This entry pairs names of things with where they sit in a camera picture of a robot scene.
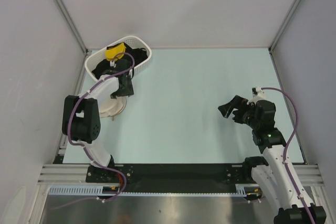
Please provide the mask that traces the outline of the yellow bra with black straps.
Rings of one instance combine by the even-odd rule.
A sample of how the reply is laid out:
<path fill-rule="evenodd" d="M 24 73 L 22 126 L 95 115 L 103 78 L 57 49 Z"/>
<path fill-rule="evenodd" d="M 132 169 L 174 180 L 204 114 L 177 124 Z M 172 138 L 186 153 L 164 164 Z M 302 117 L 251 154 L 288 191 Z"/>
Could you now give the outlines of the yellow bra with black straps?
<path fill-rule="evenodd" d="M 117 61 L 124 56 L 126 51 L 125 43 L 121 42 L 112 46 L 108 46 L 105 51 L 105 57 L 108 61 Z"/>

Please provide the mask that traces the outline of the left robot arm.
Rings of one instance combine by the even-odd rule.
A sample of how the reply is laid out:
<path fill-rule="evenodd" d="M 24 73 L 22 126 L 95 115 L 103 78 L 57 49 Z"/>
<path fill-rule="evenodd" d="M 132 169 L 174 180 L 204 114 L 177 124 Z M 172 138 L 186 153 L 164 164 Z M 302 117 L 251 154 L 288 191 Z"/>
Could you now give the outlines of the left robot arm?
<path fill-rule="evenodd" d="M 121 66 L 102 74 L 88 91 L 69 95 L 64 101 L 62 133 L 67 136 L 70 145 L 83 148 L 91 165 L 99 168 L 98 176 L 105 182 L 115 178 L 116 169 L 112 155 L 97 140 L 101 131 L 99 105 L 108 98 L 134 94 L 130 71 L 135 61 L 131 61 L 122 61 Z"/>

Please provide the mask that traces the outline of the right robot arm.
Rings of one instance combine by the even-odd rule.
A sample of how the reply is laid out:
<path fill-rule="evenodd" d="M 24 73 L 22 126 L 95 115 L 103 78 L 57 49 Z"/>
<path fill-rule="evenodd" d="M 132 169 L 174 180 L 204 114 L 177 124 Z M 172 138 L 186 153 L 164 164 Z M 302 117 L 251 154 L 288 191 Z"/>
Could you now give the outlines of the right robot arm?
<path fill-rule="evenodd" d="M 254 94 L 251 100 L 238 95 L 218 107 L 224 118 L 252 129 L 260 156 L 243 162 L 242 176 L 256 182 L 274 213 L 274 223 L 325 223 L 327 214 L 306 192 L 287 155 L 287 143 L 275 127 L 276 105 L 264 93 Z"/>

